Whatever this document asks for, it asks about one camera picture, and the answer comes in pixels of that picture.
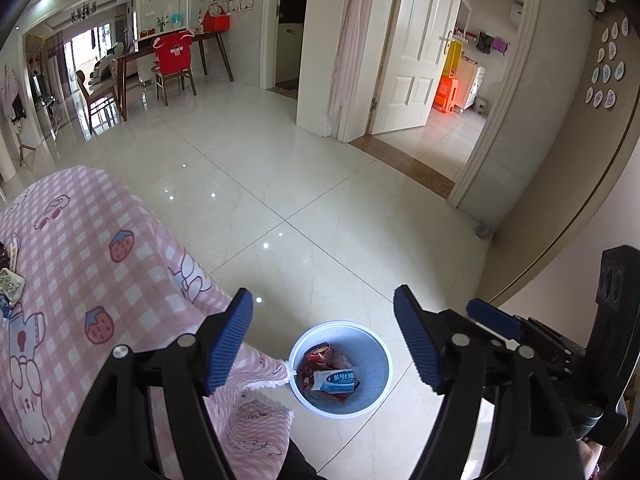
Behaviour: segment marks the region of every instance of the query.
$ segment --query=door handle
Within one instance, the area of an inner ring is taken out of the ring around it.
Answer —
[[[449,45],[451,44],[451,41],[452,41],[451,37],[452,36],[453,36],[453,30],[450,30],[447,33],[447,37],[446,38],[440,37],[440,41],[445,41],[445,44],[444,44],[444,55],[445,56],[449,53]]]

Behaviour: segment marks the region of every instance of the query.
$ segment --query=red basket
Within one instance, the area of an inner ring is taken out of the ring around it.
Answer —
[[[182,30],[156,38],[154,51],[162,74],[174,74],[190,67],[193,36],[190,30]]]
[[[231,27],[231,15],[225,13],[225,9],[216,4],[220,8],[220,14],[213,16],[208,10],[205,12],[202,22],[204,32],[224,32]]]

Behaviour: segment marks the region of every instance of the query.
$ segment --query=white door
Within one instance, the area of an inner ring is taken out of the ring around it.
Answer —
[[[460,0],[401,0],[373,134],[424,126]]]

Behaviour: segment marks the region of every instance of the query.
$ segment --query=white cabinet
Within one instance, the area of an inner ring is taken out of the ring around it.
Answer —
[[[458,80],[458,94],[455,105],[462,110],[469,108],[478,95],[478,90],[484,79],[485,69],[467,57],[460,58],[460,65],[456,73]]]

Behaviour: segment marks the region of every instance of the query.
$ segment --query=wooden chair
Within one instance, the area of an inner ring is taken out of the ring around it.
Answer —
[[[166,98],[166,83],[171,79],[180,78],[180,85],[184,90],[184,78],[191,82],[193,95],[196,94],[196,85],[193,83],[191,73],[191,43],[194,35],[190,30],[174,32],[156,38],[154,52],[158,55],[158,63],[151,69],[156,75],[156,99],[160,98],[160,90],[164,97],[164,106],[168,106]]]
[[[164,86],[167,81],[171,81],[171,79],[180,78],[180,86],[184,90],[184,78],[188,77],[191,82],[191,90],[193,90],[193,95],[198,95],[196,93],[196,85],[193,84],[193,74],[191,73],[191,67],[186,70],[180,70],[179,72],[174,72],[172,74],[163,74],[160,72],[160,68],[155,66],[151,69],[156,75],[156,99],[160,98],[160,90],[162,90],[162,97],[164,98],[164,106],[168,106],[166,98],[166,87]]]
[[[78,70],[76,72],[76,77],[78,78],[78,81],[80,83],[80,91],[82,92],[84,102],[86,103],[86,106],[88,108],[87,115],[89,122],[89,133],[94,130],[91,122],[91,116],[97,114],[101,110],[104,110],[111,104],[112,101],[116,104],[118,113],[122,117],[122,108],[120,107],[120,101],[118,100],[118,96],[116,94],[116,85],[118,83],[115,79],[107,79],[103,83],[94,86],[94,91],[92,92],[92,94],[89,94],[86,86],[84,86],[84,72],[82,72],[82,70]]]

